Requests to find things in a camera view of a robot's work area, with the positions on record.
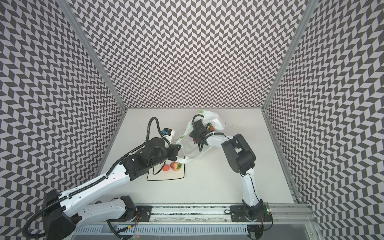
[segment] chevron pattern wall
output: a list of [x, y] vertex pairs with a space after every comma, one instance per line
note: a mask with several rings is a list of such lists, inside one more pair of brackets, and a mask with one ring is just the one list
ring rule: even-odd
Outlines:
[[321, 0], [267, 110], [326, 239], [384, 239], [383, 9]]
[[308, 0], [69, 0], [129, 108], [262, 106]]
[[92, 178], [122, 111], [54, 0], [1, 0], [0, 31], [0, 238], [20, 239], [44, 192]]

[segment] white table surface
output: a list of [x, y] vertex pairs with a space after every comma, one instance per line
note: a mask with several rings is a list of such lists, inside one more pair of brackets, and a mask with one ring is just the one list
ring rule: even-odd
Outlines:
[[[207, 109], [219, 114], [226, 124], [224, 133], [244, 136], [256, 155], [255, 181], [264, 202], [293, 203], [283, 170], [260, 109]], [[200, 109], [129, 109], [103, 166], [108, 171], [122, 155], [144, 142], [151, 117], [160, 128], [176, 131], [172, 143], [184, 132]], [[151, 135], [158, 137], [155, 121]], [[135, 203], [241, 203], [240, 176], [229, 166], [222, 149], [212, 147], [185, 166], [185, 177], [176, 180], [147, 181], [147, 174], [119, 186], [100, 197], [102, 202], [130, 195]]]

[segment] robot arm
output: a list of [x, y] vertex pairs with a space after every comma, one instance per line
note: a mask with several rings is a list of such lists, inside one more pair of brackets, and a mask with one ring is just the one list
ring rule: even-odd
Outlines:
[[202, 151], [204, 145], [215, 146], [223, 149], [227, 161], [232, 170], [239, 174], [243, 188], [243, 206], [246, 217], [253, 221], [263, 211], [263, 201], [257, 193], [255, 183], [256, 156], [241, 134], [225, 136], [221, 132], [211, 130], [210, 126], [204, 126], [202, 120], [192, 120], [194, 130], [190, 137], [199, 145]]
[[[153, 119], [157, 122], [157, 128], [162, 138], [154, 137], [149, 140], [149, 128]], [[241, 178], [246, 217], [251, 221], [257, 219], [257, 216], [263, 211], [263, 201], [255, 188], [254, 161], [256, 157], [253, 151], [241, 134], [227, 137], [223, 133], [208, 131], [207, 126], [203, 126], [202, 123], [196, 124], [197, 122], [194, 122], [194, 131], [190, 136], [196, 139], [199, 149], [202, 149], [204, 145], [223, 149], [230, 167], [239, 173]], [[23, 235], [28, 238], [46, 237], [47, 240], [60, 240], [82, 225], [108, 219], [115, 219], [119, 222], [132, 221], [137, 209], [129, 196], [122, 196], [107, 203], [89, 203], [111, 189], [148, 173], [150, 168], [167, 159], [176, 161], [181, 145], [170, 144], [171, 131], [170, 129], [160, 131], [157, 118], [152, 118], [148, 124], [145, 143], [122, 156], [106, 173], [60, 194], [56, 190], [46, 193], [43, 209], [28, 219], [23, 228]], [[43, 218], [45, 232], [29, 233], [29, 225], [40, 216]]]

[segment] plastic bag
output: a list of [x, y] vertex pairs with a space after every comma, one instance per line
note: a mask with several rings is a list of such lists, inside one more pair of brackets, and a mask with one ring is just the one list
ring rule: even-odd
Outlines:
[[[220, 120], [220, 117], [217, 113], [201, 110], [196, 114], [203, 115], [204, 117], [203, 118], [196, 117], [195, 121], [203, 119], [204, 126], [210, 123], [217, 132], [224, 131], [225, 124], [223, 123], [223, 121]], [[190, 162], [212, 147], [212, 146], [204, 145], [203, 150], [200, 152], [198, 145], [195, 144], [193, 141], [193, 138], [189, 136], [189, 134], [192, 131], [193, 131], [193, 127], [192, 127], [192, 119], [191, 119], [183, 135], [176, 140], [176, 144], [181, 144], [181, 149], [183, 150], [184, 156], [185, 156], [185, 159], [178, 157], [177, 162], [180, 162], [180, 163]]]

